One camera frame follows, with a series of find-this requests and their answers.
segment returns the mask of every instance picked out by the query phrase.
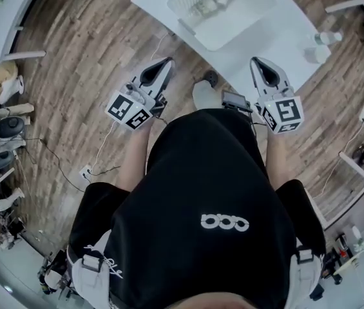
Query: shoe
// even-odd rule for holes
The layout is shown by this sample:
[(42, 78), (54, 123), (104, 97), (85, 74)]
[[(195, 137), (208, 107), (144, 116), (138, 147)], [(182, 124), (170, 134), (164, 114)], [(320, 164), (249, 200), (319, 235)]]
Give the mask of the shoe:
[(20, 95), (22, 95), (24, 93), (24, 79), (23, 79), (23, 76), (19, 75), (18, 79), (19, 79), (19, 84), (20, 84), (19, 93), (20, 93)]
[(364, 152), (364, 144), (361, 144), (354, 153), (352, 153), (352, 159), (358, 164), (363, 165), (363, 152)]
[(207, 71), (202, 80), (206, 80), (210, 83), (210, 86), (212, 86), (212, 88), (215, 88), (215, 86), (218, 84), (219, 82), (219, 76), (218, 74), (213, 71), (213, 70), (209, 70)]
[(15, 188), (14, 193), (17, 193), (20, 198), (26, 198), (26, 196), (24, 195), (23, 191), (20, 188)]
[(196, 110), (222, 109), (222, 98), (207, 80), (197, 82), (193, 87), (193, 103)]

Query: black and white cube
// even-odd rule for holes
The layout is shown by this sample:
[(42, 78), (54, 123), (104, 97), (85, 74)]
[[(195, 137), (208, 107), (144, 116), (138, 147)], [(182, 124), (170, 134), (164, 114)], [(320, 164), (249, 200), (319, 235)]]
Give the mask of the black and white cube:
[(143, 104), (119, 91), (111, 96), (104, 112), (131, 131), (139, 128), (153, 116)]
[(274, 134), (295, 131), (305, 120), (299, 96), (265, 101), (262, 116)]

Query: buckle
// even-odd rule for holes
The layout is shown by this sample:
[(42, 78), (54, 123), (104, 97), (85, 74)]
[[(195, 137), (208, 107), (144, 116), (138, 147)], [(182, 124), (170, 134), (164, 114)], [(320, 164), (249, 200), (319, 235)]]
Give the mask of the buckle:
[[(97, 267), (92, 266), (92, 265), (87, 265), (86, 263), (84, 263), (84, 259), (85, 258), (87, 260), (89, 260), (89, 258), (94, 259), (94, 261), (91, 260), (88, 263), (97, 263)], [(93, 256), (93, 255), (90, 255), (90, 254), (84, 255), (82, 257), (82, 259), (81, 259), (81, 265), (82, 265), (83, 268), (85, 268), (87, 270), (90, 270), (90, 271), (93, 271), (93, 272), (96, 272), (96, 273), (99, 273), (102, 270), (102, 264), (103, 264), (103, 262), (104, 262), (104, 258), (103, 257)]]
[(303, 246), (300, 246), (296, 249), (296, 257), (298, 259), (299, 265), (314, 261), (314, 255), (312, 253), (312, 250)]

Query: strap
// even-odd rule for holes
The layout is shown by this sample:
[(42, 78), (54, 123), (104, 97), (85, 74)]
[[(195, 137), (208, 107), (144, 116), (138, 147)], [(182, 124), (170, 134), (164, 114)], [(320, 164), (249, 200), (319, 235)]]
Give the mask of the strap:
[(92, 252), (77, 260), (72, 268), (72, 279), (77, 293), (94, 309), (111, 309), (109, 304), (110, 269), (100, 257)]
[(97, 250), (100, 253), (104, 253), (104, 250), (107, 246), (107, 241), (109, 240), (111, 234), (111, 229), (109, 231), (106, 231), (103, 236), (99, 239), (98, 242), (93, 246), (93, 250)]
[(289, 292), (284, 309), (293, 309), (307, 298), (319, 282), (322, 263), (312, 250), (303, 247), (296, 238), (297, 253), (291, 258)]

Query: black t-shirt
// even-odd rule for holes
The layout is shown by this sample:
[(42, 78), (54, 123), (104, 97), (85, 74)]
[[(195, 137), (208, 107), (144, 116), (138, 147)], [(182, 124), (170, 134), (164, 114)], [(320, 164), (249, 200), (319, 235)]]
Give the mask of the black t-shirt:
[(325, 253), (302, 184), (271, 187), (249, 119), (201, 110), (159, 136), (132, 193), (88, 186), (70, 236), (81, 257), (111, 229), (104, 255), (120, 309), (157, 309), (206, 292), (231, 292), (258, 308), (283, 308), (296, 236)]

